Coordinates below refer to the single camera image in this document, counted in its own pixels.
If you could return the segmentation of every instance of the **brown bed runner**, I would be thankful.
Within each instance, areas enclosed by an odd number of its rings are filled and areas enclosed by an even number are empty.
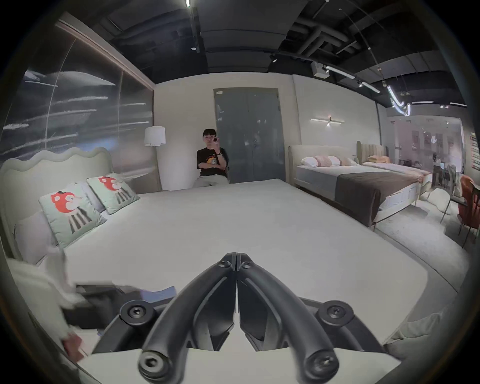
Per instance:
[[[418,177],[395,172],[346,173],[336,179],[335,202],[370,227],[385,199],[418,182]]]

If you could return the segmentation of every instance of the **gray carpet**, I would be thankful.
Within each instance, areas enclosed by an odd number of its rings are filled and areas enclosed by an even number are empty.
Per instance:
[[[475,237],[470,235],[462,249],[468,228],[459,235],[456,215],[446,215],[440,224],[442,215],[435,205],[419,200],[417,206],[410,205],[377,224],[376,230],[417,255],[458,291],[468,270],[468,251],[473,249]]]

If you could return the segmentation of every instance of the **upholstered headboard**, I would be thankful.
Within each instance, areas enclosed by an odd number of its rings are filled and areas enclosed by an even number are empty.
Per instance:
[[[70,148],[62,154],[41,151],[27,161],[5,161],[0,169],[0,215],[15,258],[21,259],[13,238],[14,226],[41,210],[40,197],[112,171],[112,159],[105,148],[91,152]]]
[[[353,159],[355,156],[348,148],[333,147],[329,145],[291,145],[288,147],[288,162],[290,163],[290,184],[295,184],[297,166],[301,160],[309,156],[345,156]]]
[[[357,158],[360,164],[367,161],[370,156],[388,156],[387,149],[378,144],[362,144],[357,142]]]

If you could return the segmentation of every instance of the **white bed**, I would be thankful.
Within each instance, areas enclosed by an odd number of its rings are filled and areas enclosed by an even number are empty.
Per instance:
[[[301,165],[301,159],[308,156],[344,156],[352,158],[348,150],[343,147],[320,145],[293,145],[288,147],[290,161],[291,184],[298,185],[331,201],[335,201],[336,182],[338,176],[349,173],[363,172],[390,172],[387,169],[378,169],[357,165],[356,167],[318,167],[311,168]],[[396,193],[387,196],[380,205],[379,211],[372,224],[385,220],[402,209],[415,203],[419,195],[417,182],[402,188]]]
[[[6,162],[4,227],[35,213],[48,191],[110,170],[105,154],[42,151]],[[72,284],[178,291],[228,252],[247,253],[301,297],[349,303],[380,342],[407,318],[427,282],[403,252],[280,180],[144,194],[65,249]]]
[[[432,187],[433,175],[431,172],[413,167],[405,167],[399,164],[379,164],[367,161],[368,157],[374,155],[386,156],[385,147],[383,145],[362,144],[361,142],[357,142],[357,158],[360,164],[371,168],[386,169],[389,171],[401,173],[403,175],[417,176],[420,184],[419,196],[422,195],[424,192],[429,191]]]

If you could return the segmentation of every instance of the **cartoon fox pillow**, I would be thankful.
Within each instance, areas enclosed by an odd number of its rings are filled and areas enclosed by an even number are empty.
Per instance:
[[[87,183],[111,215],[140,199],[116,173],[87,179]]]
[[[39,202],[55,238],[63,248],[105,222],[79,184],[49,193]]]

